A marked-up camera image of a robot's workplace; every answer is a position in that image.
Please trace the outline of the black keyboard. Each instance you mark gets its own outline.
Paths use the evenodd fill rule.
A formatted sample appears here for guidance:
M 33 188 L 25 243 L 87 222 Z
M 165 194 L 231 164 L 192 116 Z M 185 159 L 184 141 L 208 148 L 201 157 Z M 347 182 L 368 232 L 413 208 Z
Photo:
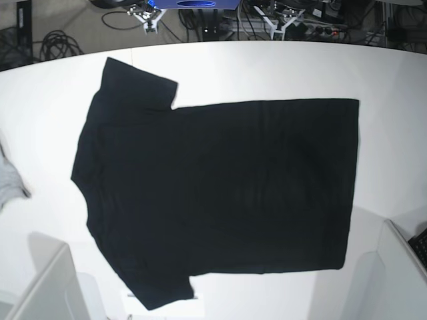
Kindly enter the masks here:
M 409 240 L 409 245 L 411 246 L 413 252 L 416 254 L 418 260 L 424 266 L 427 267 L 427 229 L 425 229 L 421 234 L 411 238 Z

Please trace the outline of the white partition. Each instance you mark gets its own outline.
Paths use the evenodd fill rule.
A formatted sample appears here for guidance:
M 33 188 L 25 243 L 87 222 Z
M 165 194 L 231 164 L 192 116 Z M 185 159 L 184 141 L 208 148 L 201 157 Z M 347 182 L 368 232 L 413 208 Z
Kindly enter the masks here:
M 90 319 L 69 245 L 33 232 L 27 237 L 36 274 L 6 319 Z
M 358 261 L 344 319 L 425 319 L 426 270 L 395 224 Z

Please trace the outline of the white partition left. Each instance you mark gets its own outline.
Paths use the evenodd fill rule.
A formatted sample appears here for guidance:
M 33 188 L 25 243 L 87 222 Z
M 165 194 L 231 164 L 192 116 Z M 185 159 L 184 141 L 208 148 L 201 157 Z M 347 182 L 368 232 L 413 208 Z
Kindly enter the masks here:
M 90 319 L 69 245 L 33 232 L 27 237 L 36 274 L 6 319 Z

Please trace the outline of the black T-shirt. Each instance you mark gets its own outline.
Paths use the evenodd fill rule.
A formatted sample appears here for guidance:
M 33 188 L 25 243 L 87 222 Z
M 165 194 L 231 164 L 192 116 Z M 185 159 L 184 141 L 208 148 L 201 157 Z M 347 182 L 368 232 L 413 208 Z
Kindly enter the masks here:
M 108 59 L 71 174 L 99 250 L 146 309 L 206 273 L 344 266 L 355 99 L 173 109 L 177 83 Z

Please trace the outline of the grey cloth at left edge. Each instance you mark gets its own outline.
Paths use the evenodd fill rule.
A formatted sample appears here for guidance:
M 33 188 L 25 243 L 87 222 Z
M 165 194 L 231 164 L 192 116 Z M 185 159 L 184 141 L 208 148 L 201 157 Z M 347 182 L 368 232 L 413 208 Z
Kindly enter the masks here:
M 10 162 L 1 145 L 1 176 L 0 176 L 1 211 L 4 206 L 13 199 L 22 198 L 30 199 L 31 193 L 26 188 L 21 175 L 17 168 Z

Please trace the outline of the blue box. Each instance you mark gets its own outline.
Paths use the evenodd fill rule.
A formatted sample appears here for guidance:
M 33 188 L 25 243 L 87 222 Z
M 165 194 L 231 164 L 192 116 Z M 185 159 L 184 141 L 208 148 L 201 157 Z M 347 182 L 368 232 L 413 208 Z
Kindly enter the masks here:
M 159 9 L 230 9 L 234 10 L 240 0 L 154 0 Z

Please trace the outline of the white partition right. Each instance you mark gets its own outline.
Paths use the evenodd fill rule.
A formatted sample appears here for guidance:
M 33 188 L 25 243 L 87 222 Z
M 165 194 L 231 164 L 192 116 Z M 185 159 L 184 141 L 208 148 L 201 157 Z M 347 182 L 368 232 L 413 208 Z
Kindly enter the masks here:
M 358 261 L 344 319 L 425 319 L 426 270 L 395 224 Z

